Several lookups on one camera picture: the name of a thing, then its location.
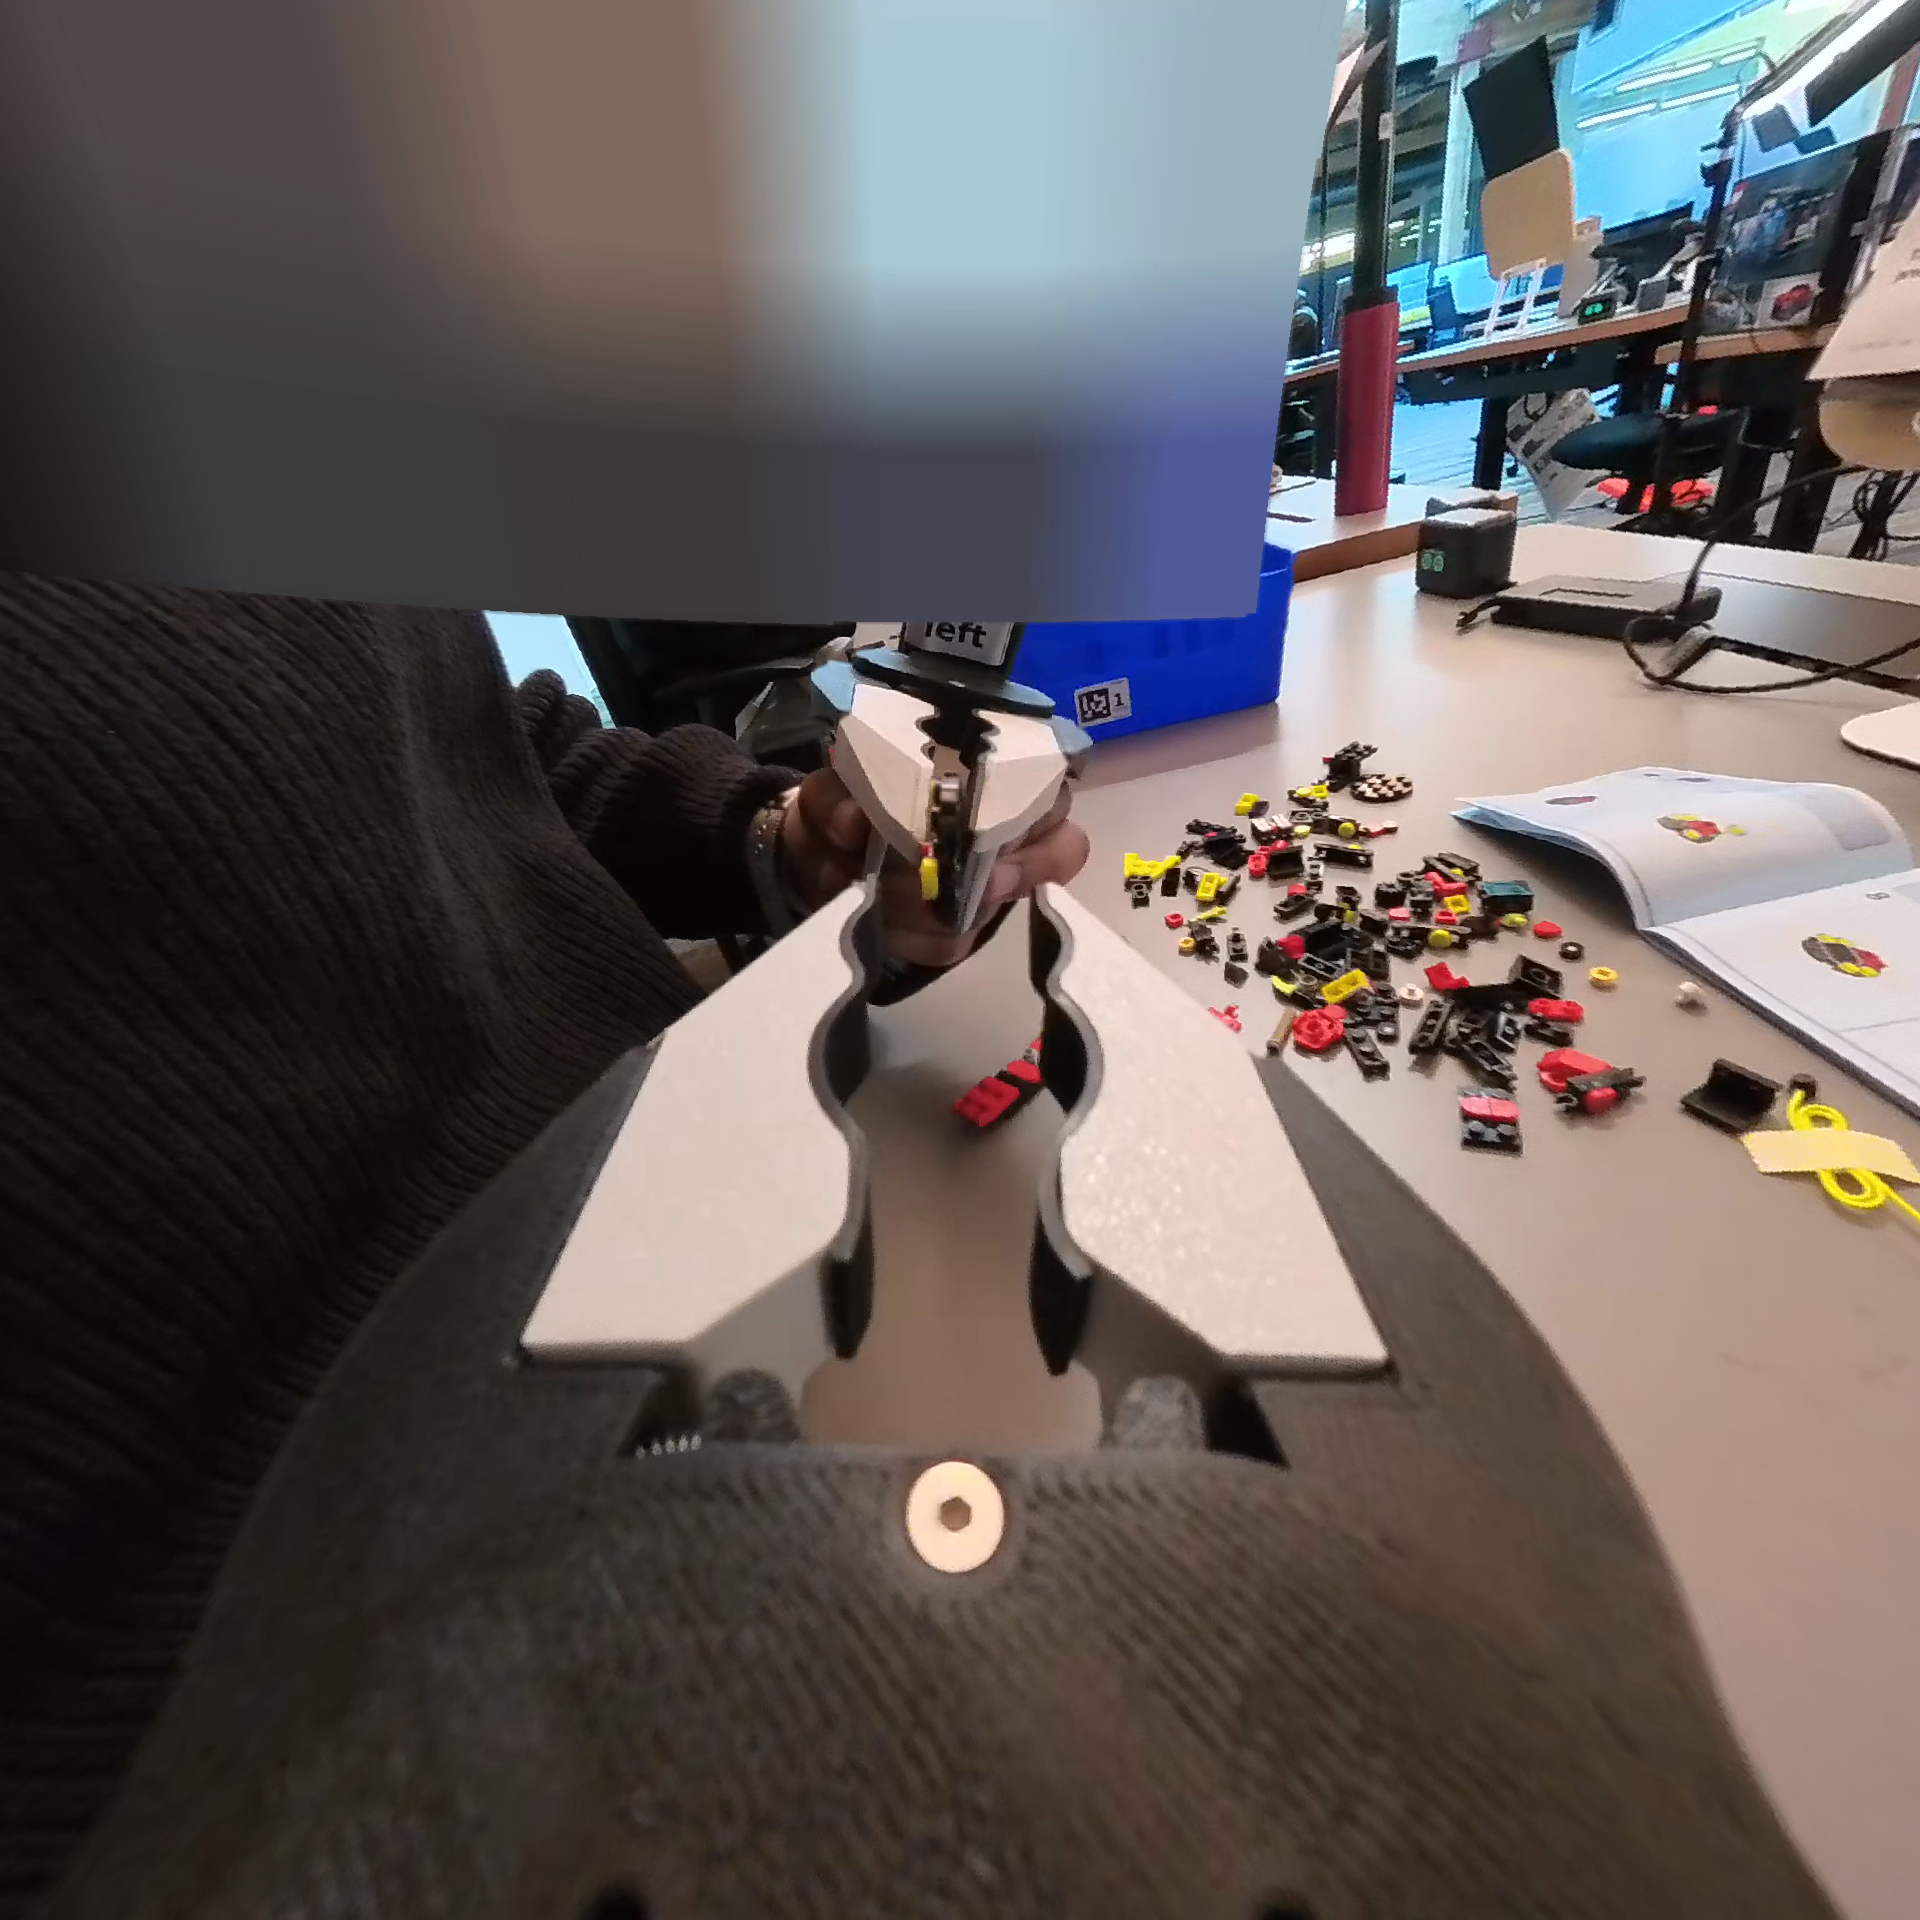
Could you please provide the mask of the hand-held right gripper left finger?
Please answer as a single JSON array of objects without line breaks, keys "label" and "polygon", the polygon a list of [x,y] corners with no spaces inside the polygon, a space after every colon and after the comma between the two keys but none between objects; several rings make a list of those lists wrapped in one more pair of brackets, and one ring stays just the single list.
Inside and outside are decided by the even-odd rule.
[{"label": "hand-held right gripper left finger", "polygon": [[756,1373],[788,1394],[872,1312],[876,881],[839,890],[647,1049],[636,1090],[521,1327],[541,1366]]}]

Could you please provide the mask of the black box green label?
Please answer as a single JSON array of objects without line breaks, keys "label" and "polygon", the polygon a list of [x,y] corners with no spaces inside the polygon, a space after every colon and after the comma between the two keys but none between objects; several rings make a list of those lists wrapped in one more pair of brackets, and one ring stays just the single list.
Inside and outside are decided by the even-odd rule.
[{"label": "black box green label", "polygon": [[1487,601],[1512,586],[1517,514],[1453,506],[1426,514],[1413,553],[1413,589],[1426,596]]}]

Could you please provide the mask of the person's black knit sweater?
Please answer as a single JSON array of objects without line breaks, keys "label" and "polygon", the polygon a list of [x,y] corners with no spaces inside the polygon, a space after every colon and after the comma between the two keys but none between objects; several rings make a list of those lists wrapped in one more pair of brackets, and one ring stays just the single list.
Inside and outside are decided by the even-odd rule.
[{"label": "person's black knit sweater", "polygon": [[476,613],[4,575],[4,1916],[315,1377],[693,1005]]}]

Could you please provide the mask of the beige tape strip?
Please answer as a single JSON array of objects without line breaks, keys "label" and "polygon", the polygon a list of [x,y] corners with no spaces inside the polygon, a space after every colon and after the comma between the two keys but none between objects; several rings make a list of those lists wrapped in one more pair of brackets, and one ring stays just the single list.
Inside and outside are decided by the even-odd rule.
[{"label": "beige tape strip", "polygon": [[1811,1131],[1753,1131],[1741,1137],[1756,1173],[1765,1176],[1865,1176],[1868,1181],[1915,1186],[1915,1166],[1893,1141],[1811,1128]]}]

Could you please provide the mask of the blue storage bin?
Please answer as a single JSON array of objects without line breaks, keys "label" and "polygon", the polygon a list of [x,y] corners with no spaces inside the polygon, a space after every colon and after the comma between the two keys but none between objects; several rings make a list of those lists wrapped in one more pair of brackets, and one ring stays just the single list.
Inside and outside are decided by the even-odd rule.
[{"label": "blue storage bin", "polygon": [[1016,680],[1094,746],[1213,714],[1266,710],[1280,697],[1293,554],[1266,546],[1258,607],[1196,619],[1033,619]]}]

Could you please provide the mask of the person's left hand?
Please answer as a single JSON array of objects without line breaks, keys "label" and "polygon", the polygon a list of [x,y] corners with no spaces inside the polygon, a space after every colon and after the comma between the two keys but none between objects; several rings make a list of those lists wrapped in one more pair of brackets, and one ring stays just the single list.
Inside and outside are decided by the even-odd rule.
[{"label": "person's left hand", "polygon": [[[839,773],[808,773],[780,824],[780,860],[793,899],[820,909],[865,875],[868,850],[872,826]],[[934,902],[924,902],[919,878],[896,852],[880,852],[880,952],[901,967],[948,972],[985,941],[1001,909],[1033,899],[1040,886],[1074,881],[1088,860],[1089,837],[1072,816],[1072,787],[1065,787],[1050,809],[995,857],[973,928],[954,931],[937,918]]]}]

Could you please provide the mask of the person's left forearm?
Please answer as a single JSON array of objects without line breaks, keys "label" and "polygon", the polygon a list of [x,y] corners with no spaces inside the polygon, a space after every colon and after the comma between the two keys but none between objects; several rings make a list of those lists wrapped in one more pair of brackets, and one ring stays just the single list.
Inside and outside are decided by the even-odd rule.
[{"label": "person's left forearm", "polygon": [[511,702],[564,826],[666,943],[780,941],[808,918],[788,852],[795,771],[706,725],[611,728],[552,670]]}]

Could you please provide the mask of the black office chair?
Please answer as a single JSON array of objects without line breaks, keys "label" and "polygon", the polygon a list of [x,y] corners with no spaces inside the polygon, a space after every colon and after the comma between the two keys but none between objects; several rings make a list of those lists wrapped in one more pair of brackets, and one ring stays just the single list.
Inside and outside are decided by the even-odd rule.
[{"label": "black office chair", "polygon": [[1748,410],[1626,410],[1552,443],[1552,461],[1595,477],[1620,520],[1692,520],[1713,504],[1713,475],[1741,443]]}]

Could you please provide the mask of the flat black device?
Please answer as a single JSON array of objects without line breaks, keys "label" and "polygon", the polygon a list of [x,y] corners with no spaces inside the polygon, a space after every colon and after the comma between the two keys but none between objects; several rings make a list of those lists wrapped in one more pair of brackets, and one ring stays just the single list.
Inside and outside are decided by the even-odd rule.
[{"label": "flat black device", "polygon": [[1713,580],[1607,580],[1582,575],[1548,575],[1500,592],[1487,612],[1491,625],[1534,633],[1594,640],[1672,640],[1706,628],[1719,607]]}]

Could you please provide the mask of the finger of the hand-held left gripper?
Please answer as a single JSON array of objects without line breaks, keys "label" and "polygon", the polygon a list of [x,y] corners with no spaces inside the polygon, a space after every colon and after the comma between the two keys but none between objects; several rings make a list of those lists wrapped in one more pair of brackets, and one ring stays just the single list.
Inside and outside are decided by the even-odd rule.
[{"label": "finger of the hand-held left gripper", "polygon": [[854,684],[829,741],[829,767],[890,850],[931,844],[937,710],[910,692]]},{"label": "finger of the hand-held left gripper", "polygon": [[985,714],[945,773],[945,922],[975,922],[995,863],[1034,830],[1072,781],[1072,721]]}]

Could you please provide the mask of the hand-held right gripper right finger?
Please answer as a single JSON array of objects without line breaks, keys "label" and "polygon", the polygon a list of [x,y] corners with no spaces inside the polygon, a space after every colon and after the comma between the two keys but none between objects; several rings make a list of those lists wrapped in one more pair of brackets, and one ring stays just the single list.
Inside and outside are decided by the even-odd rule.
[{"label": "hand-held right gripper right finger", "polygon": [[1202,1408],[1258,1381],[1371,1381],[1391,1354],[1247,1046],[1109,924],[1033,902],[1040,1081],[1028,1312],[1047,1373],[1118,1410],[1135,1381]]}]

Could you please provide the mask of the lego instruction booklet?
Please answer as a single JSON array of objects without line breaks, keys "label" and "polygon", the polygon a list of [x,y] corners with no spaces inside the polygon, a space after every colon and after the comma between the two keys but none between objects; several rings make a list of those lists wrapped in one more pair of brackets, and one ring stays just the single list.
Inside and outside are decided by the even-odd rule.
[{"label": "lego instruction booklet", "polygon": [[1456,820],[1594,860],[1648,943],[1915,1116],[1915,857],[1868,793],[1637,767]]}]

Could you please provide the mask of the black lego slope piece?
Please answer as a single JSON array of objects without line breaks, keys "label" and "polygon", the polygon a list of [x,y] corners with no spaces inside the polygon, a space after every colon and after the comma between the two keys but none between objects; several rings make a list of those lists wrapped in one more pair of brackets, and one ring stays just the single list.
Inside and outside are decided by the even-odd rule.
[{"label": "black lego slope piece", "polygon": [[1681,1113],[1719,1133],[1748,1137],[1772,1116],[1784,1090],[1787,1086],[1776,1076],[1765,1076],[1727,1058],[1713,1058],[1706,1076],[1697,1086],[1685,1090],[1678,1096],[1678,1107]]}]

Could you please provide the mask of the pile of lego pieces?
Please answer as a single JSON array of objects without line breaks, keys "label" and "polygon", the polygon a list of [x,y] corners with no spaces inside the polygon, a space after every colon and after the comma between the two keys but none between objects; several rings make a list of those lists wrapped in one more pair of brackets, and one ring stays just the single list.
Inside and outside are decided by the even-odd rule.
[{"label": "pile of lego pieces", "polygon": [[1586,1023],[1582,947],[1534,914],[1526,881],[1464,852],[1398,850],[1389,809],[1413,781],[1373,760],[1371,741],[1346,741],[1283,798],[1247,790],[1168,850],[1127,852],[1123,899],[1208,972],[1211,1005],[1239,1005],[1245,1036],[1263,1011],[1339,1005],[1346,1046],[1327,1056],[1368,1084],[1398,1061],[1456,1061],[1512,1090],[1526,1046],[1574,1046]]}]

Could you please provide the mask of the red padded pole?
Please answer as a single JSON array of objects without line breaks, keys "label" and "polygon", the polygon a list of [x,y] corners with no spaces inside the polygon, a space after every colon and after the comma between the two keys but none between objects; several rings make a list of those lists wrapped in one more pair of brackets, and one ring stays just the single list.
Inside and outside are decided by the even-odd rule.
[{"label": "red padded pole", "polygon": [[1364,2],[1358,81],[1355,255],[1339,322],[1335,517],[1373,517],[1389,499],[1402,304],[1389,285],[1389,216],[1398,134],[1398,2]]}]

